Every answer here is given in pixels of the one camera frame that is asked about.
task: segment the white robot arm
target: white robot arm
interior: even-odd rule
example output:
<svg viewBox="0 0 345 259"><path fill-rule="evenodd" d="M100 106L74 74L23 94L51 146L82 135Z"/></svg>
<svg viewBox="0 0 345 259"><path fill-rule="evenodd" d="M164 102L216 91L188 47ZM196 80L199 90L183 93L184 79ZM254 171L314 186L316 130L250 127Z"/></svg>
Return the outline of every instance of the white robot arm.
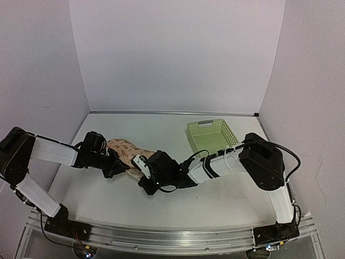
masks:
<svg viewBox="0 0 345 259"><path fill-rule="evenodd" d="M244 144L220 150L205 158L188 158L178 164L167 153L157 151L149 159L135 156L132 164L144 176L139 181L148 195L165 186L176 189L197 186L204 181L234 173L249 173L257 186L265 190L276 215L276 224L254 229L256 243L269 243L264 236L275 240L287 240L299 235L295 220L293 200L285 181L282 153L275 147L267 146L265 140L254 133L246 136ZM68 209L43 190L28 170L30 159L57 162L76 168L95 167L102 169L105 178L125 172L124 164L114 150L106 148L105 138L89 132L83 142L70 146L43 136L28 133L15 127L0 142L1 178L10 184L17 196L27 205L43 211L48 220L45 230L73 238L74 233L87 241L91 226L68 219Z"/></svg>

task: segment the green plastic basket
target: green plastic basket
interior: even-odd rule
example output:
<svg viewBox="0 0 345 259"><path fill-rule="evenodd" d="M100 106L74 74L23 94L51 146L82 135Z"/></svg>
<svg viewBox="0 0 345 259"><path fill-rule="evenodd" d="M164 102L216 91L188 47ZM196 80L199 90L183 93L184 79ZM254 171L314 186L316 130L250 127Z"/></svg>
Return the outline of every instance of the green plastic basket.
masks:
<svg viewBox="0 0 345 259"><path fill-rule="evenodd" d="M190 122L187 124L187 136L195 153L206 149L213 154L238 143L237 138L223 119ZM197 157L206 155L207 152L202 152Z"/></svg>

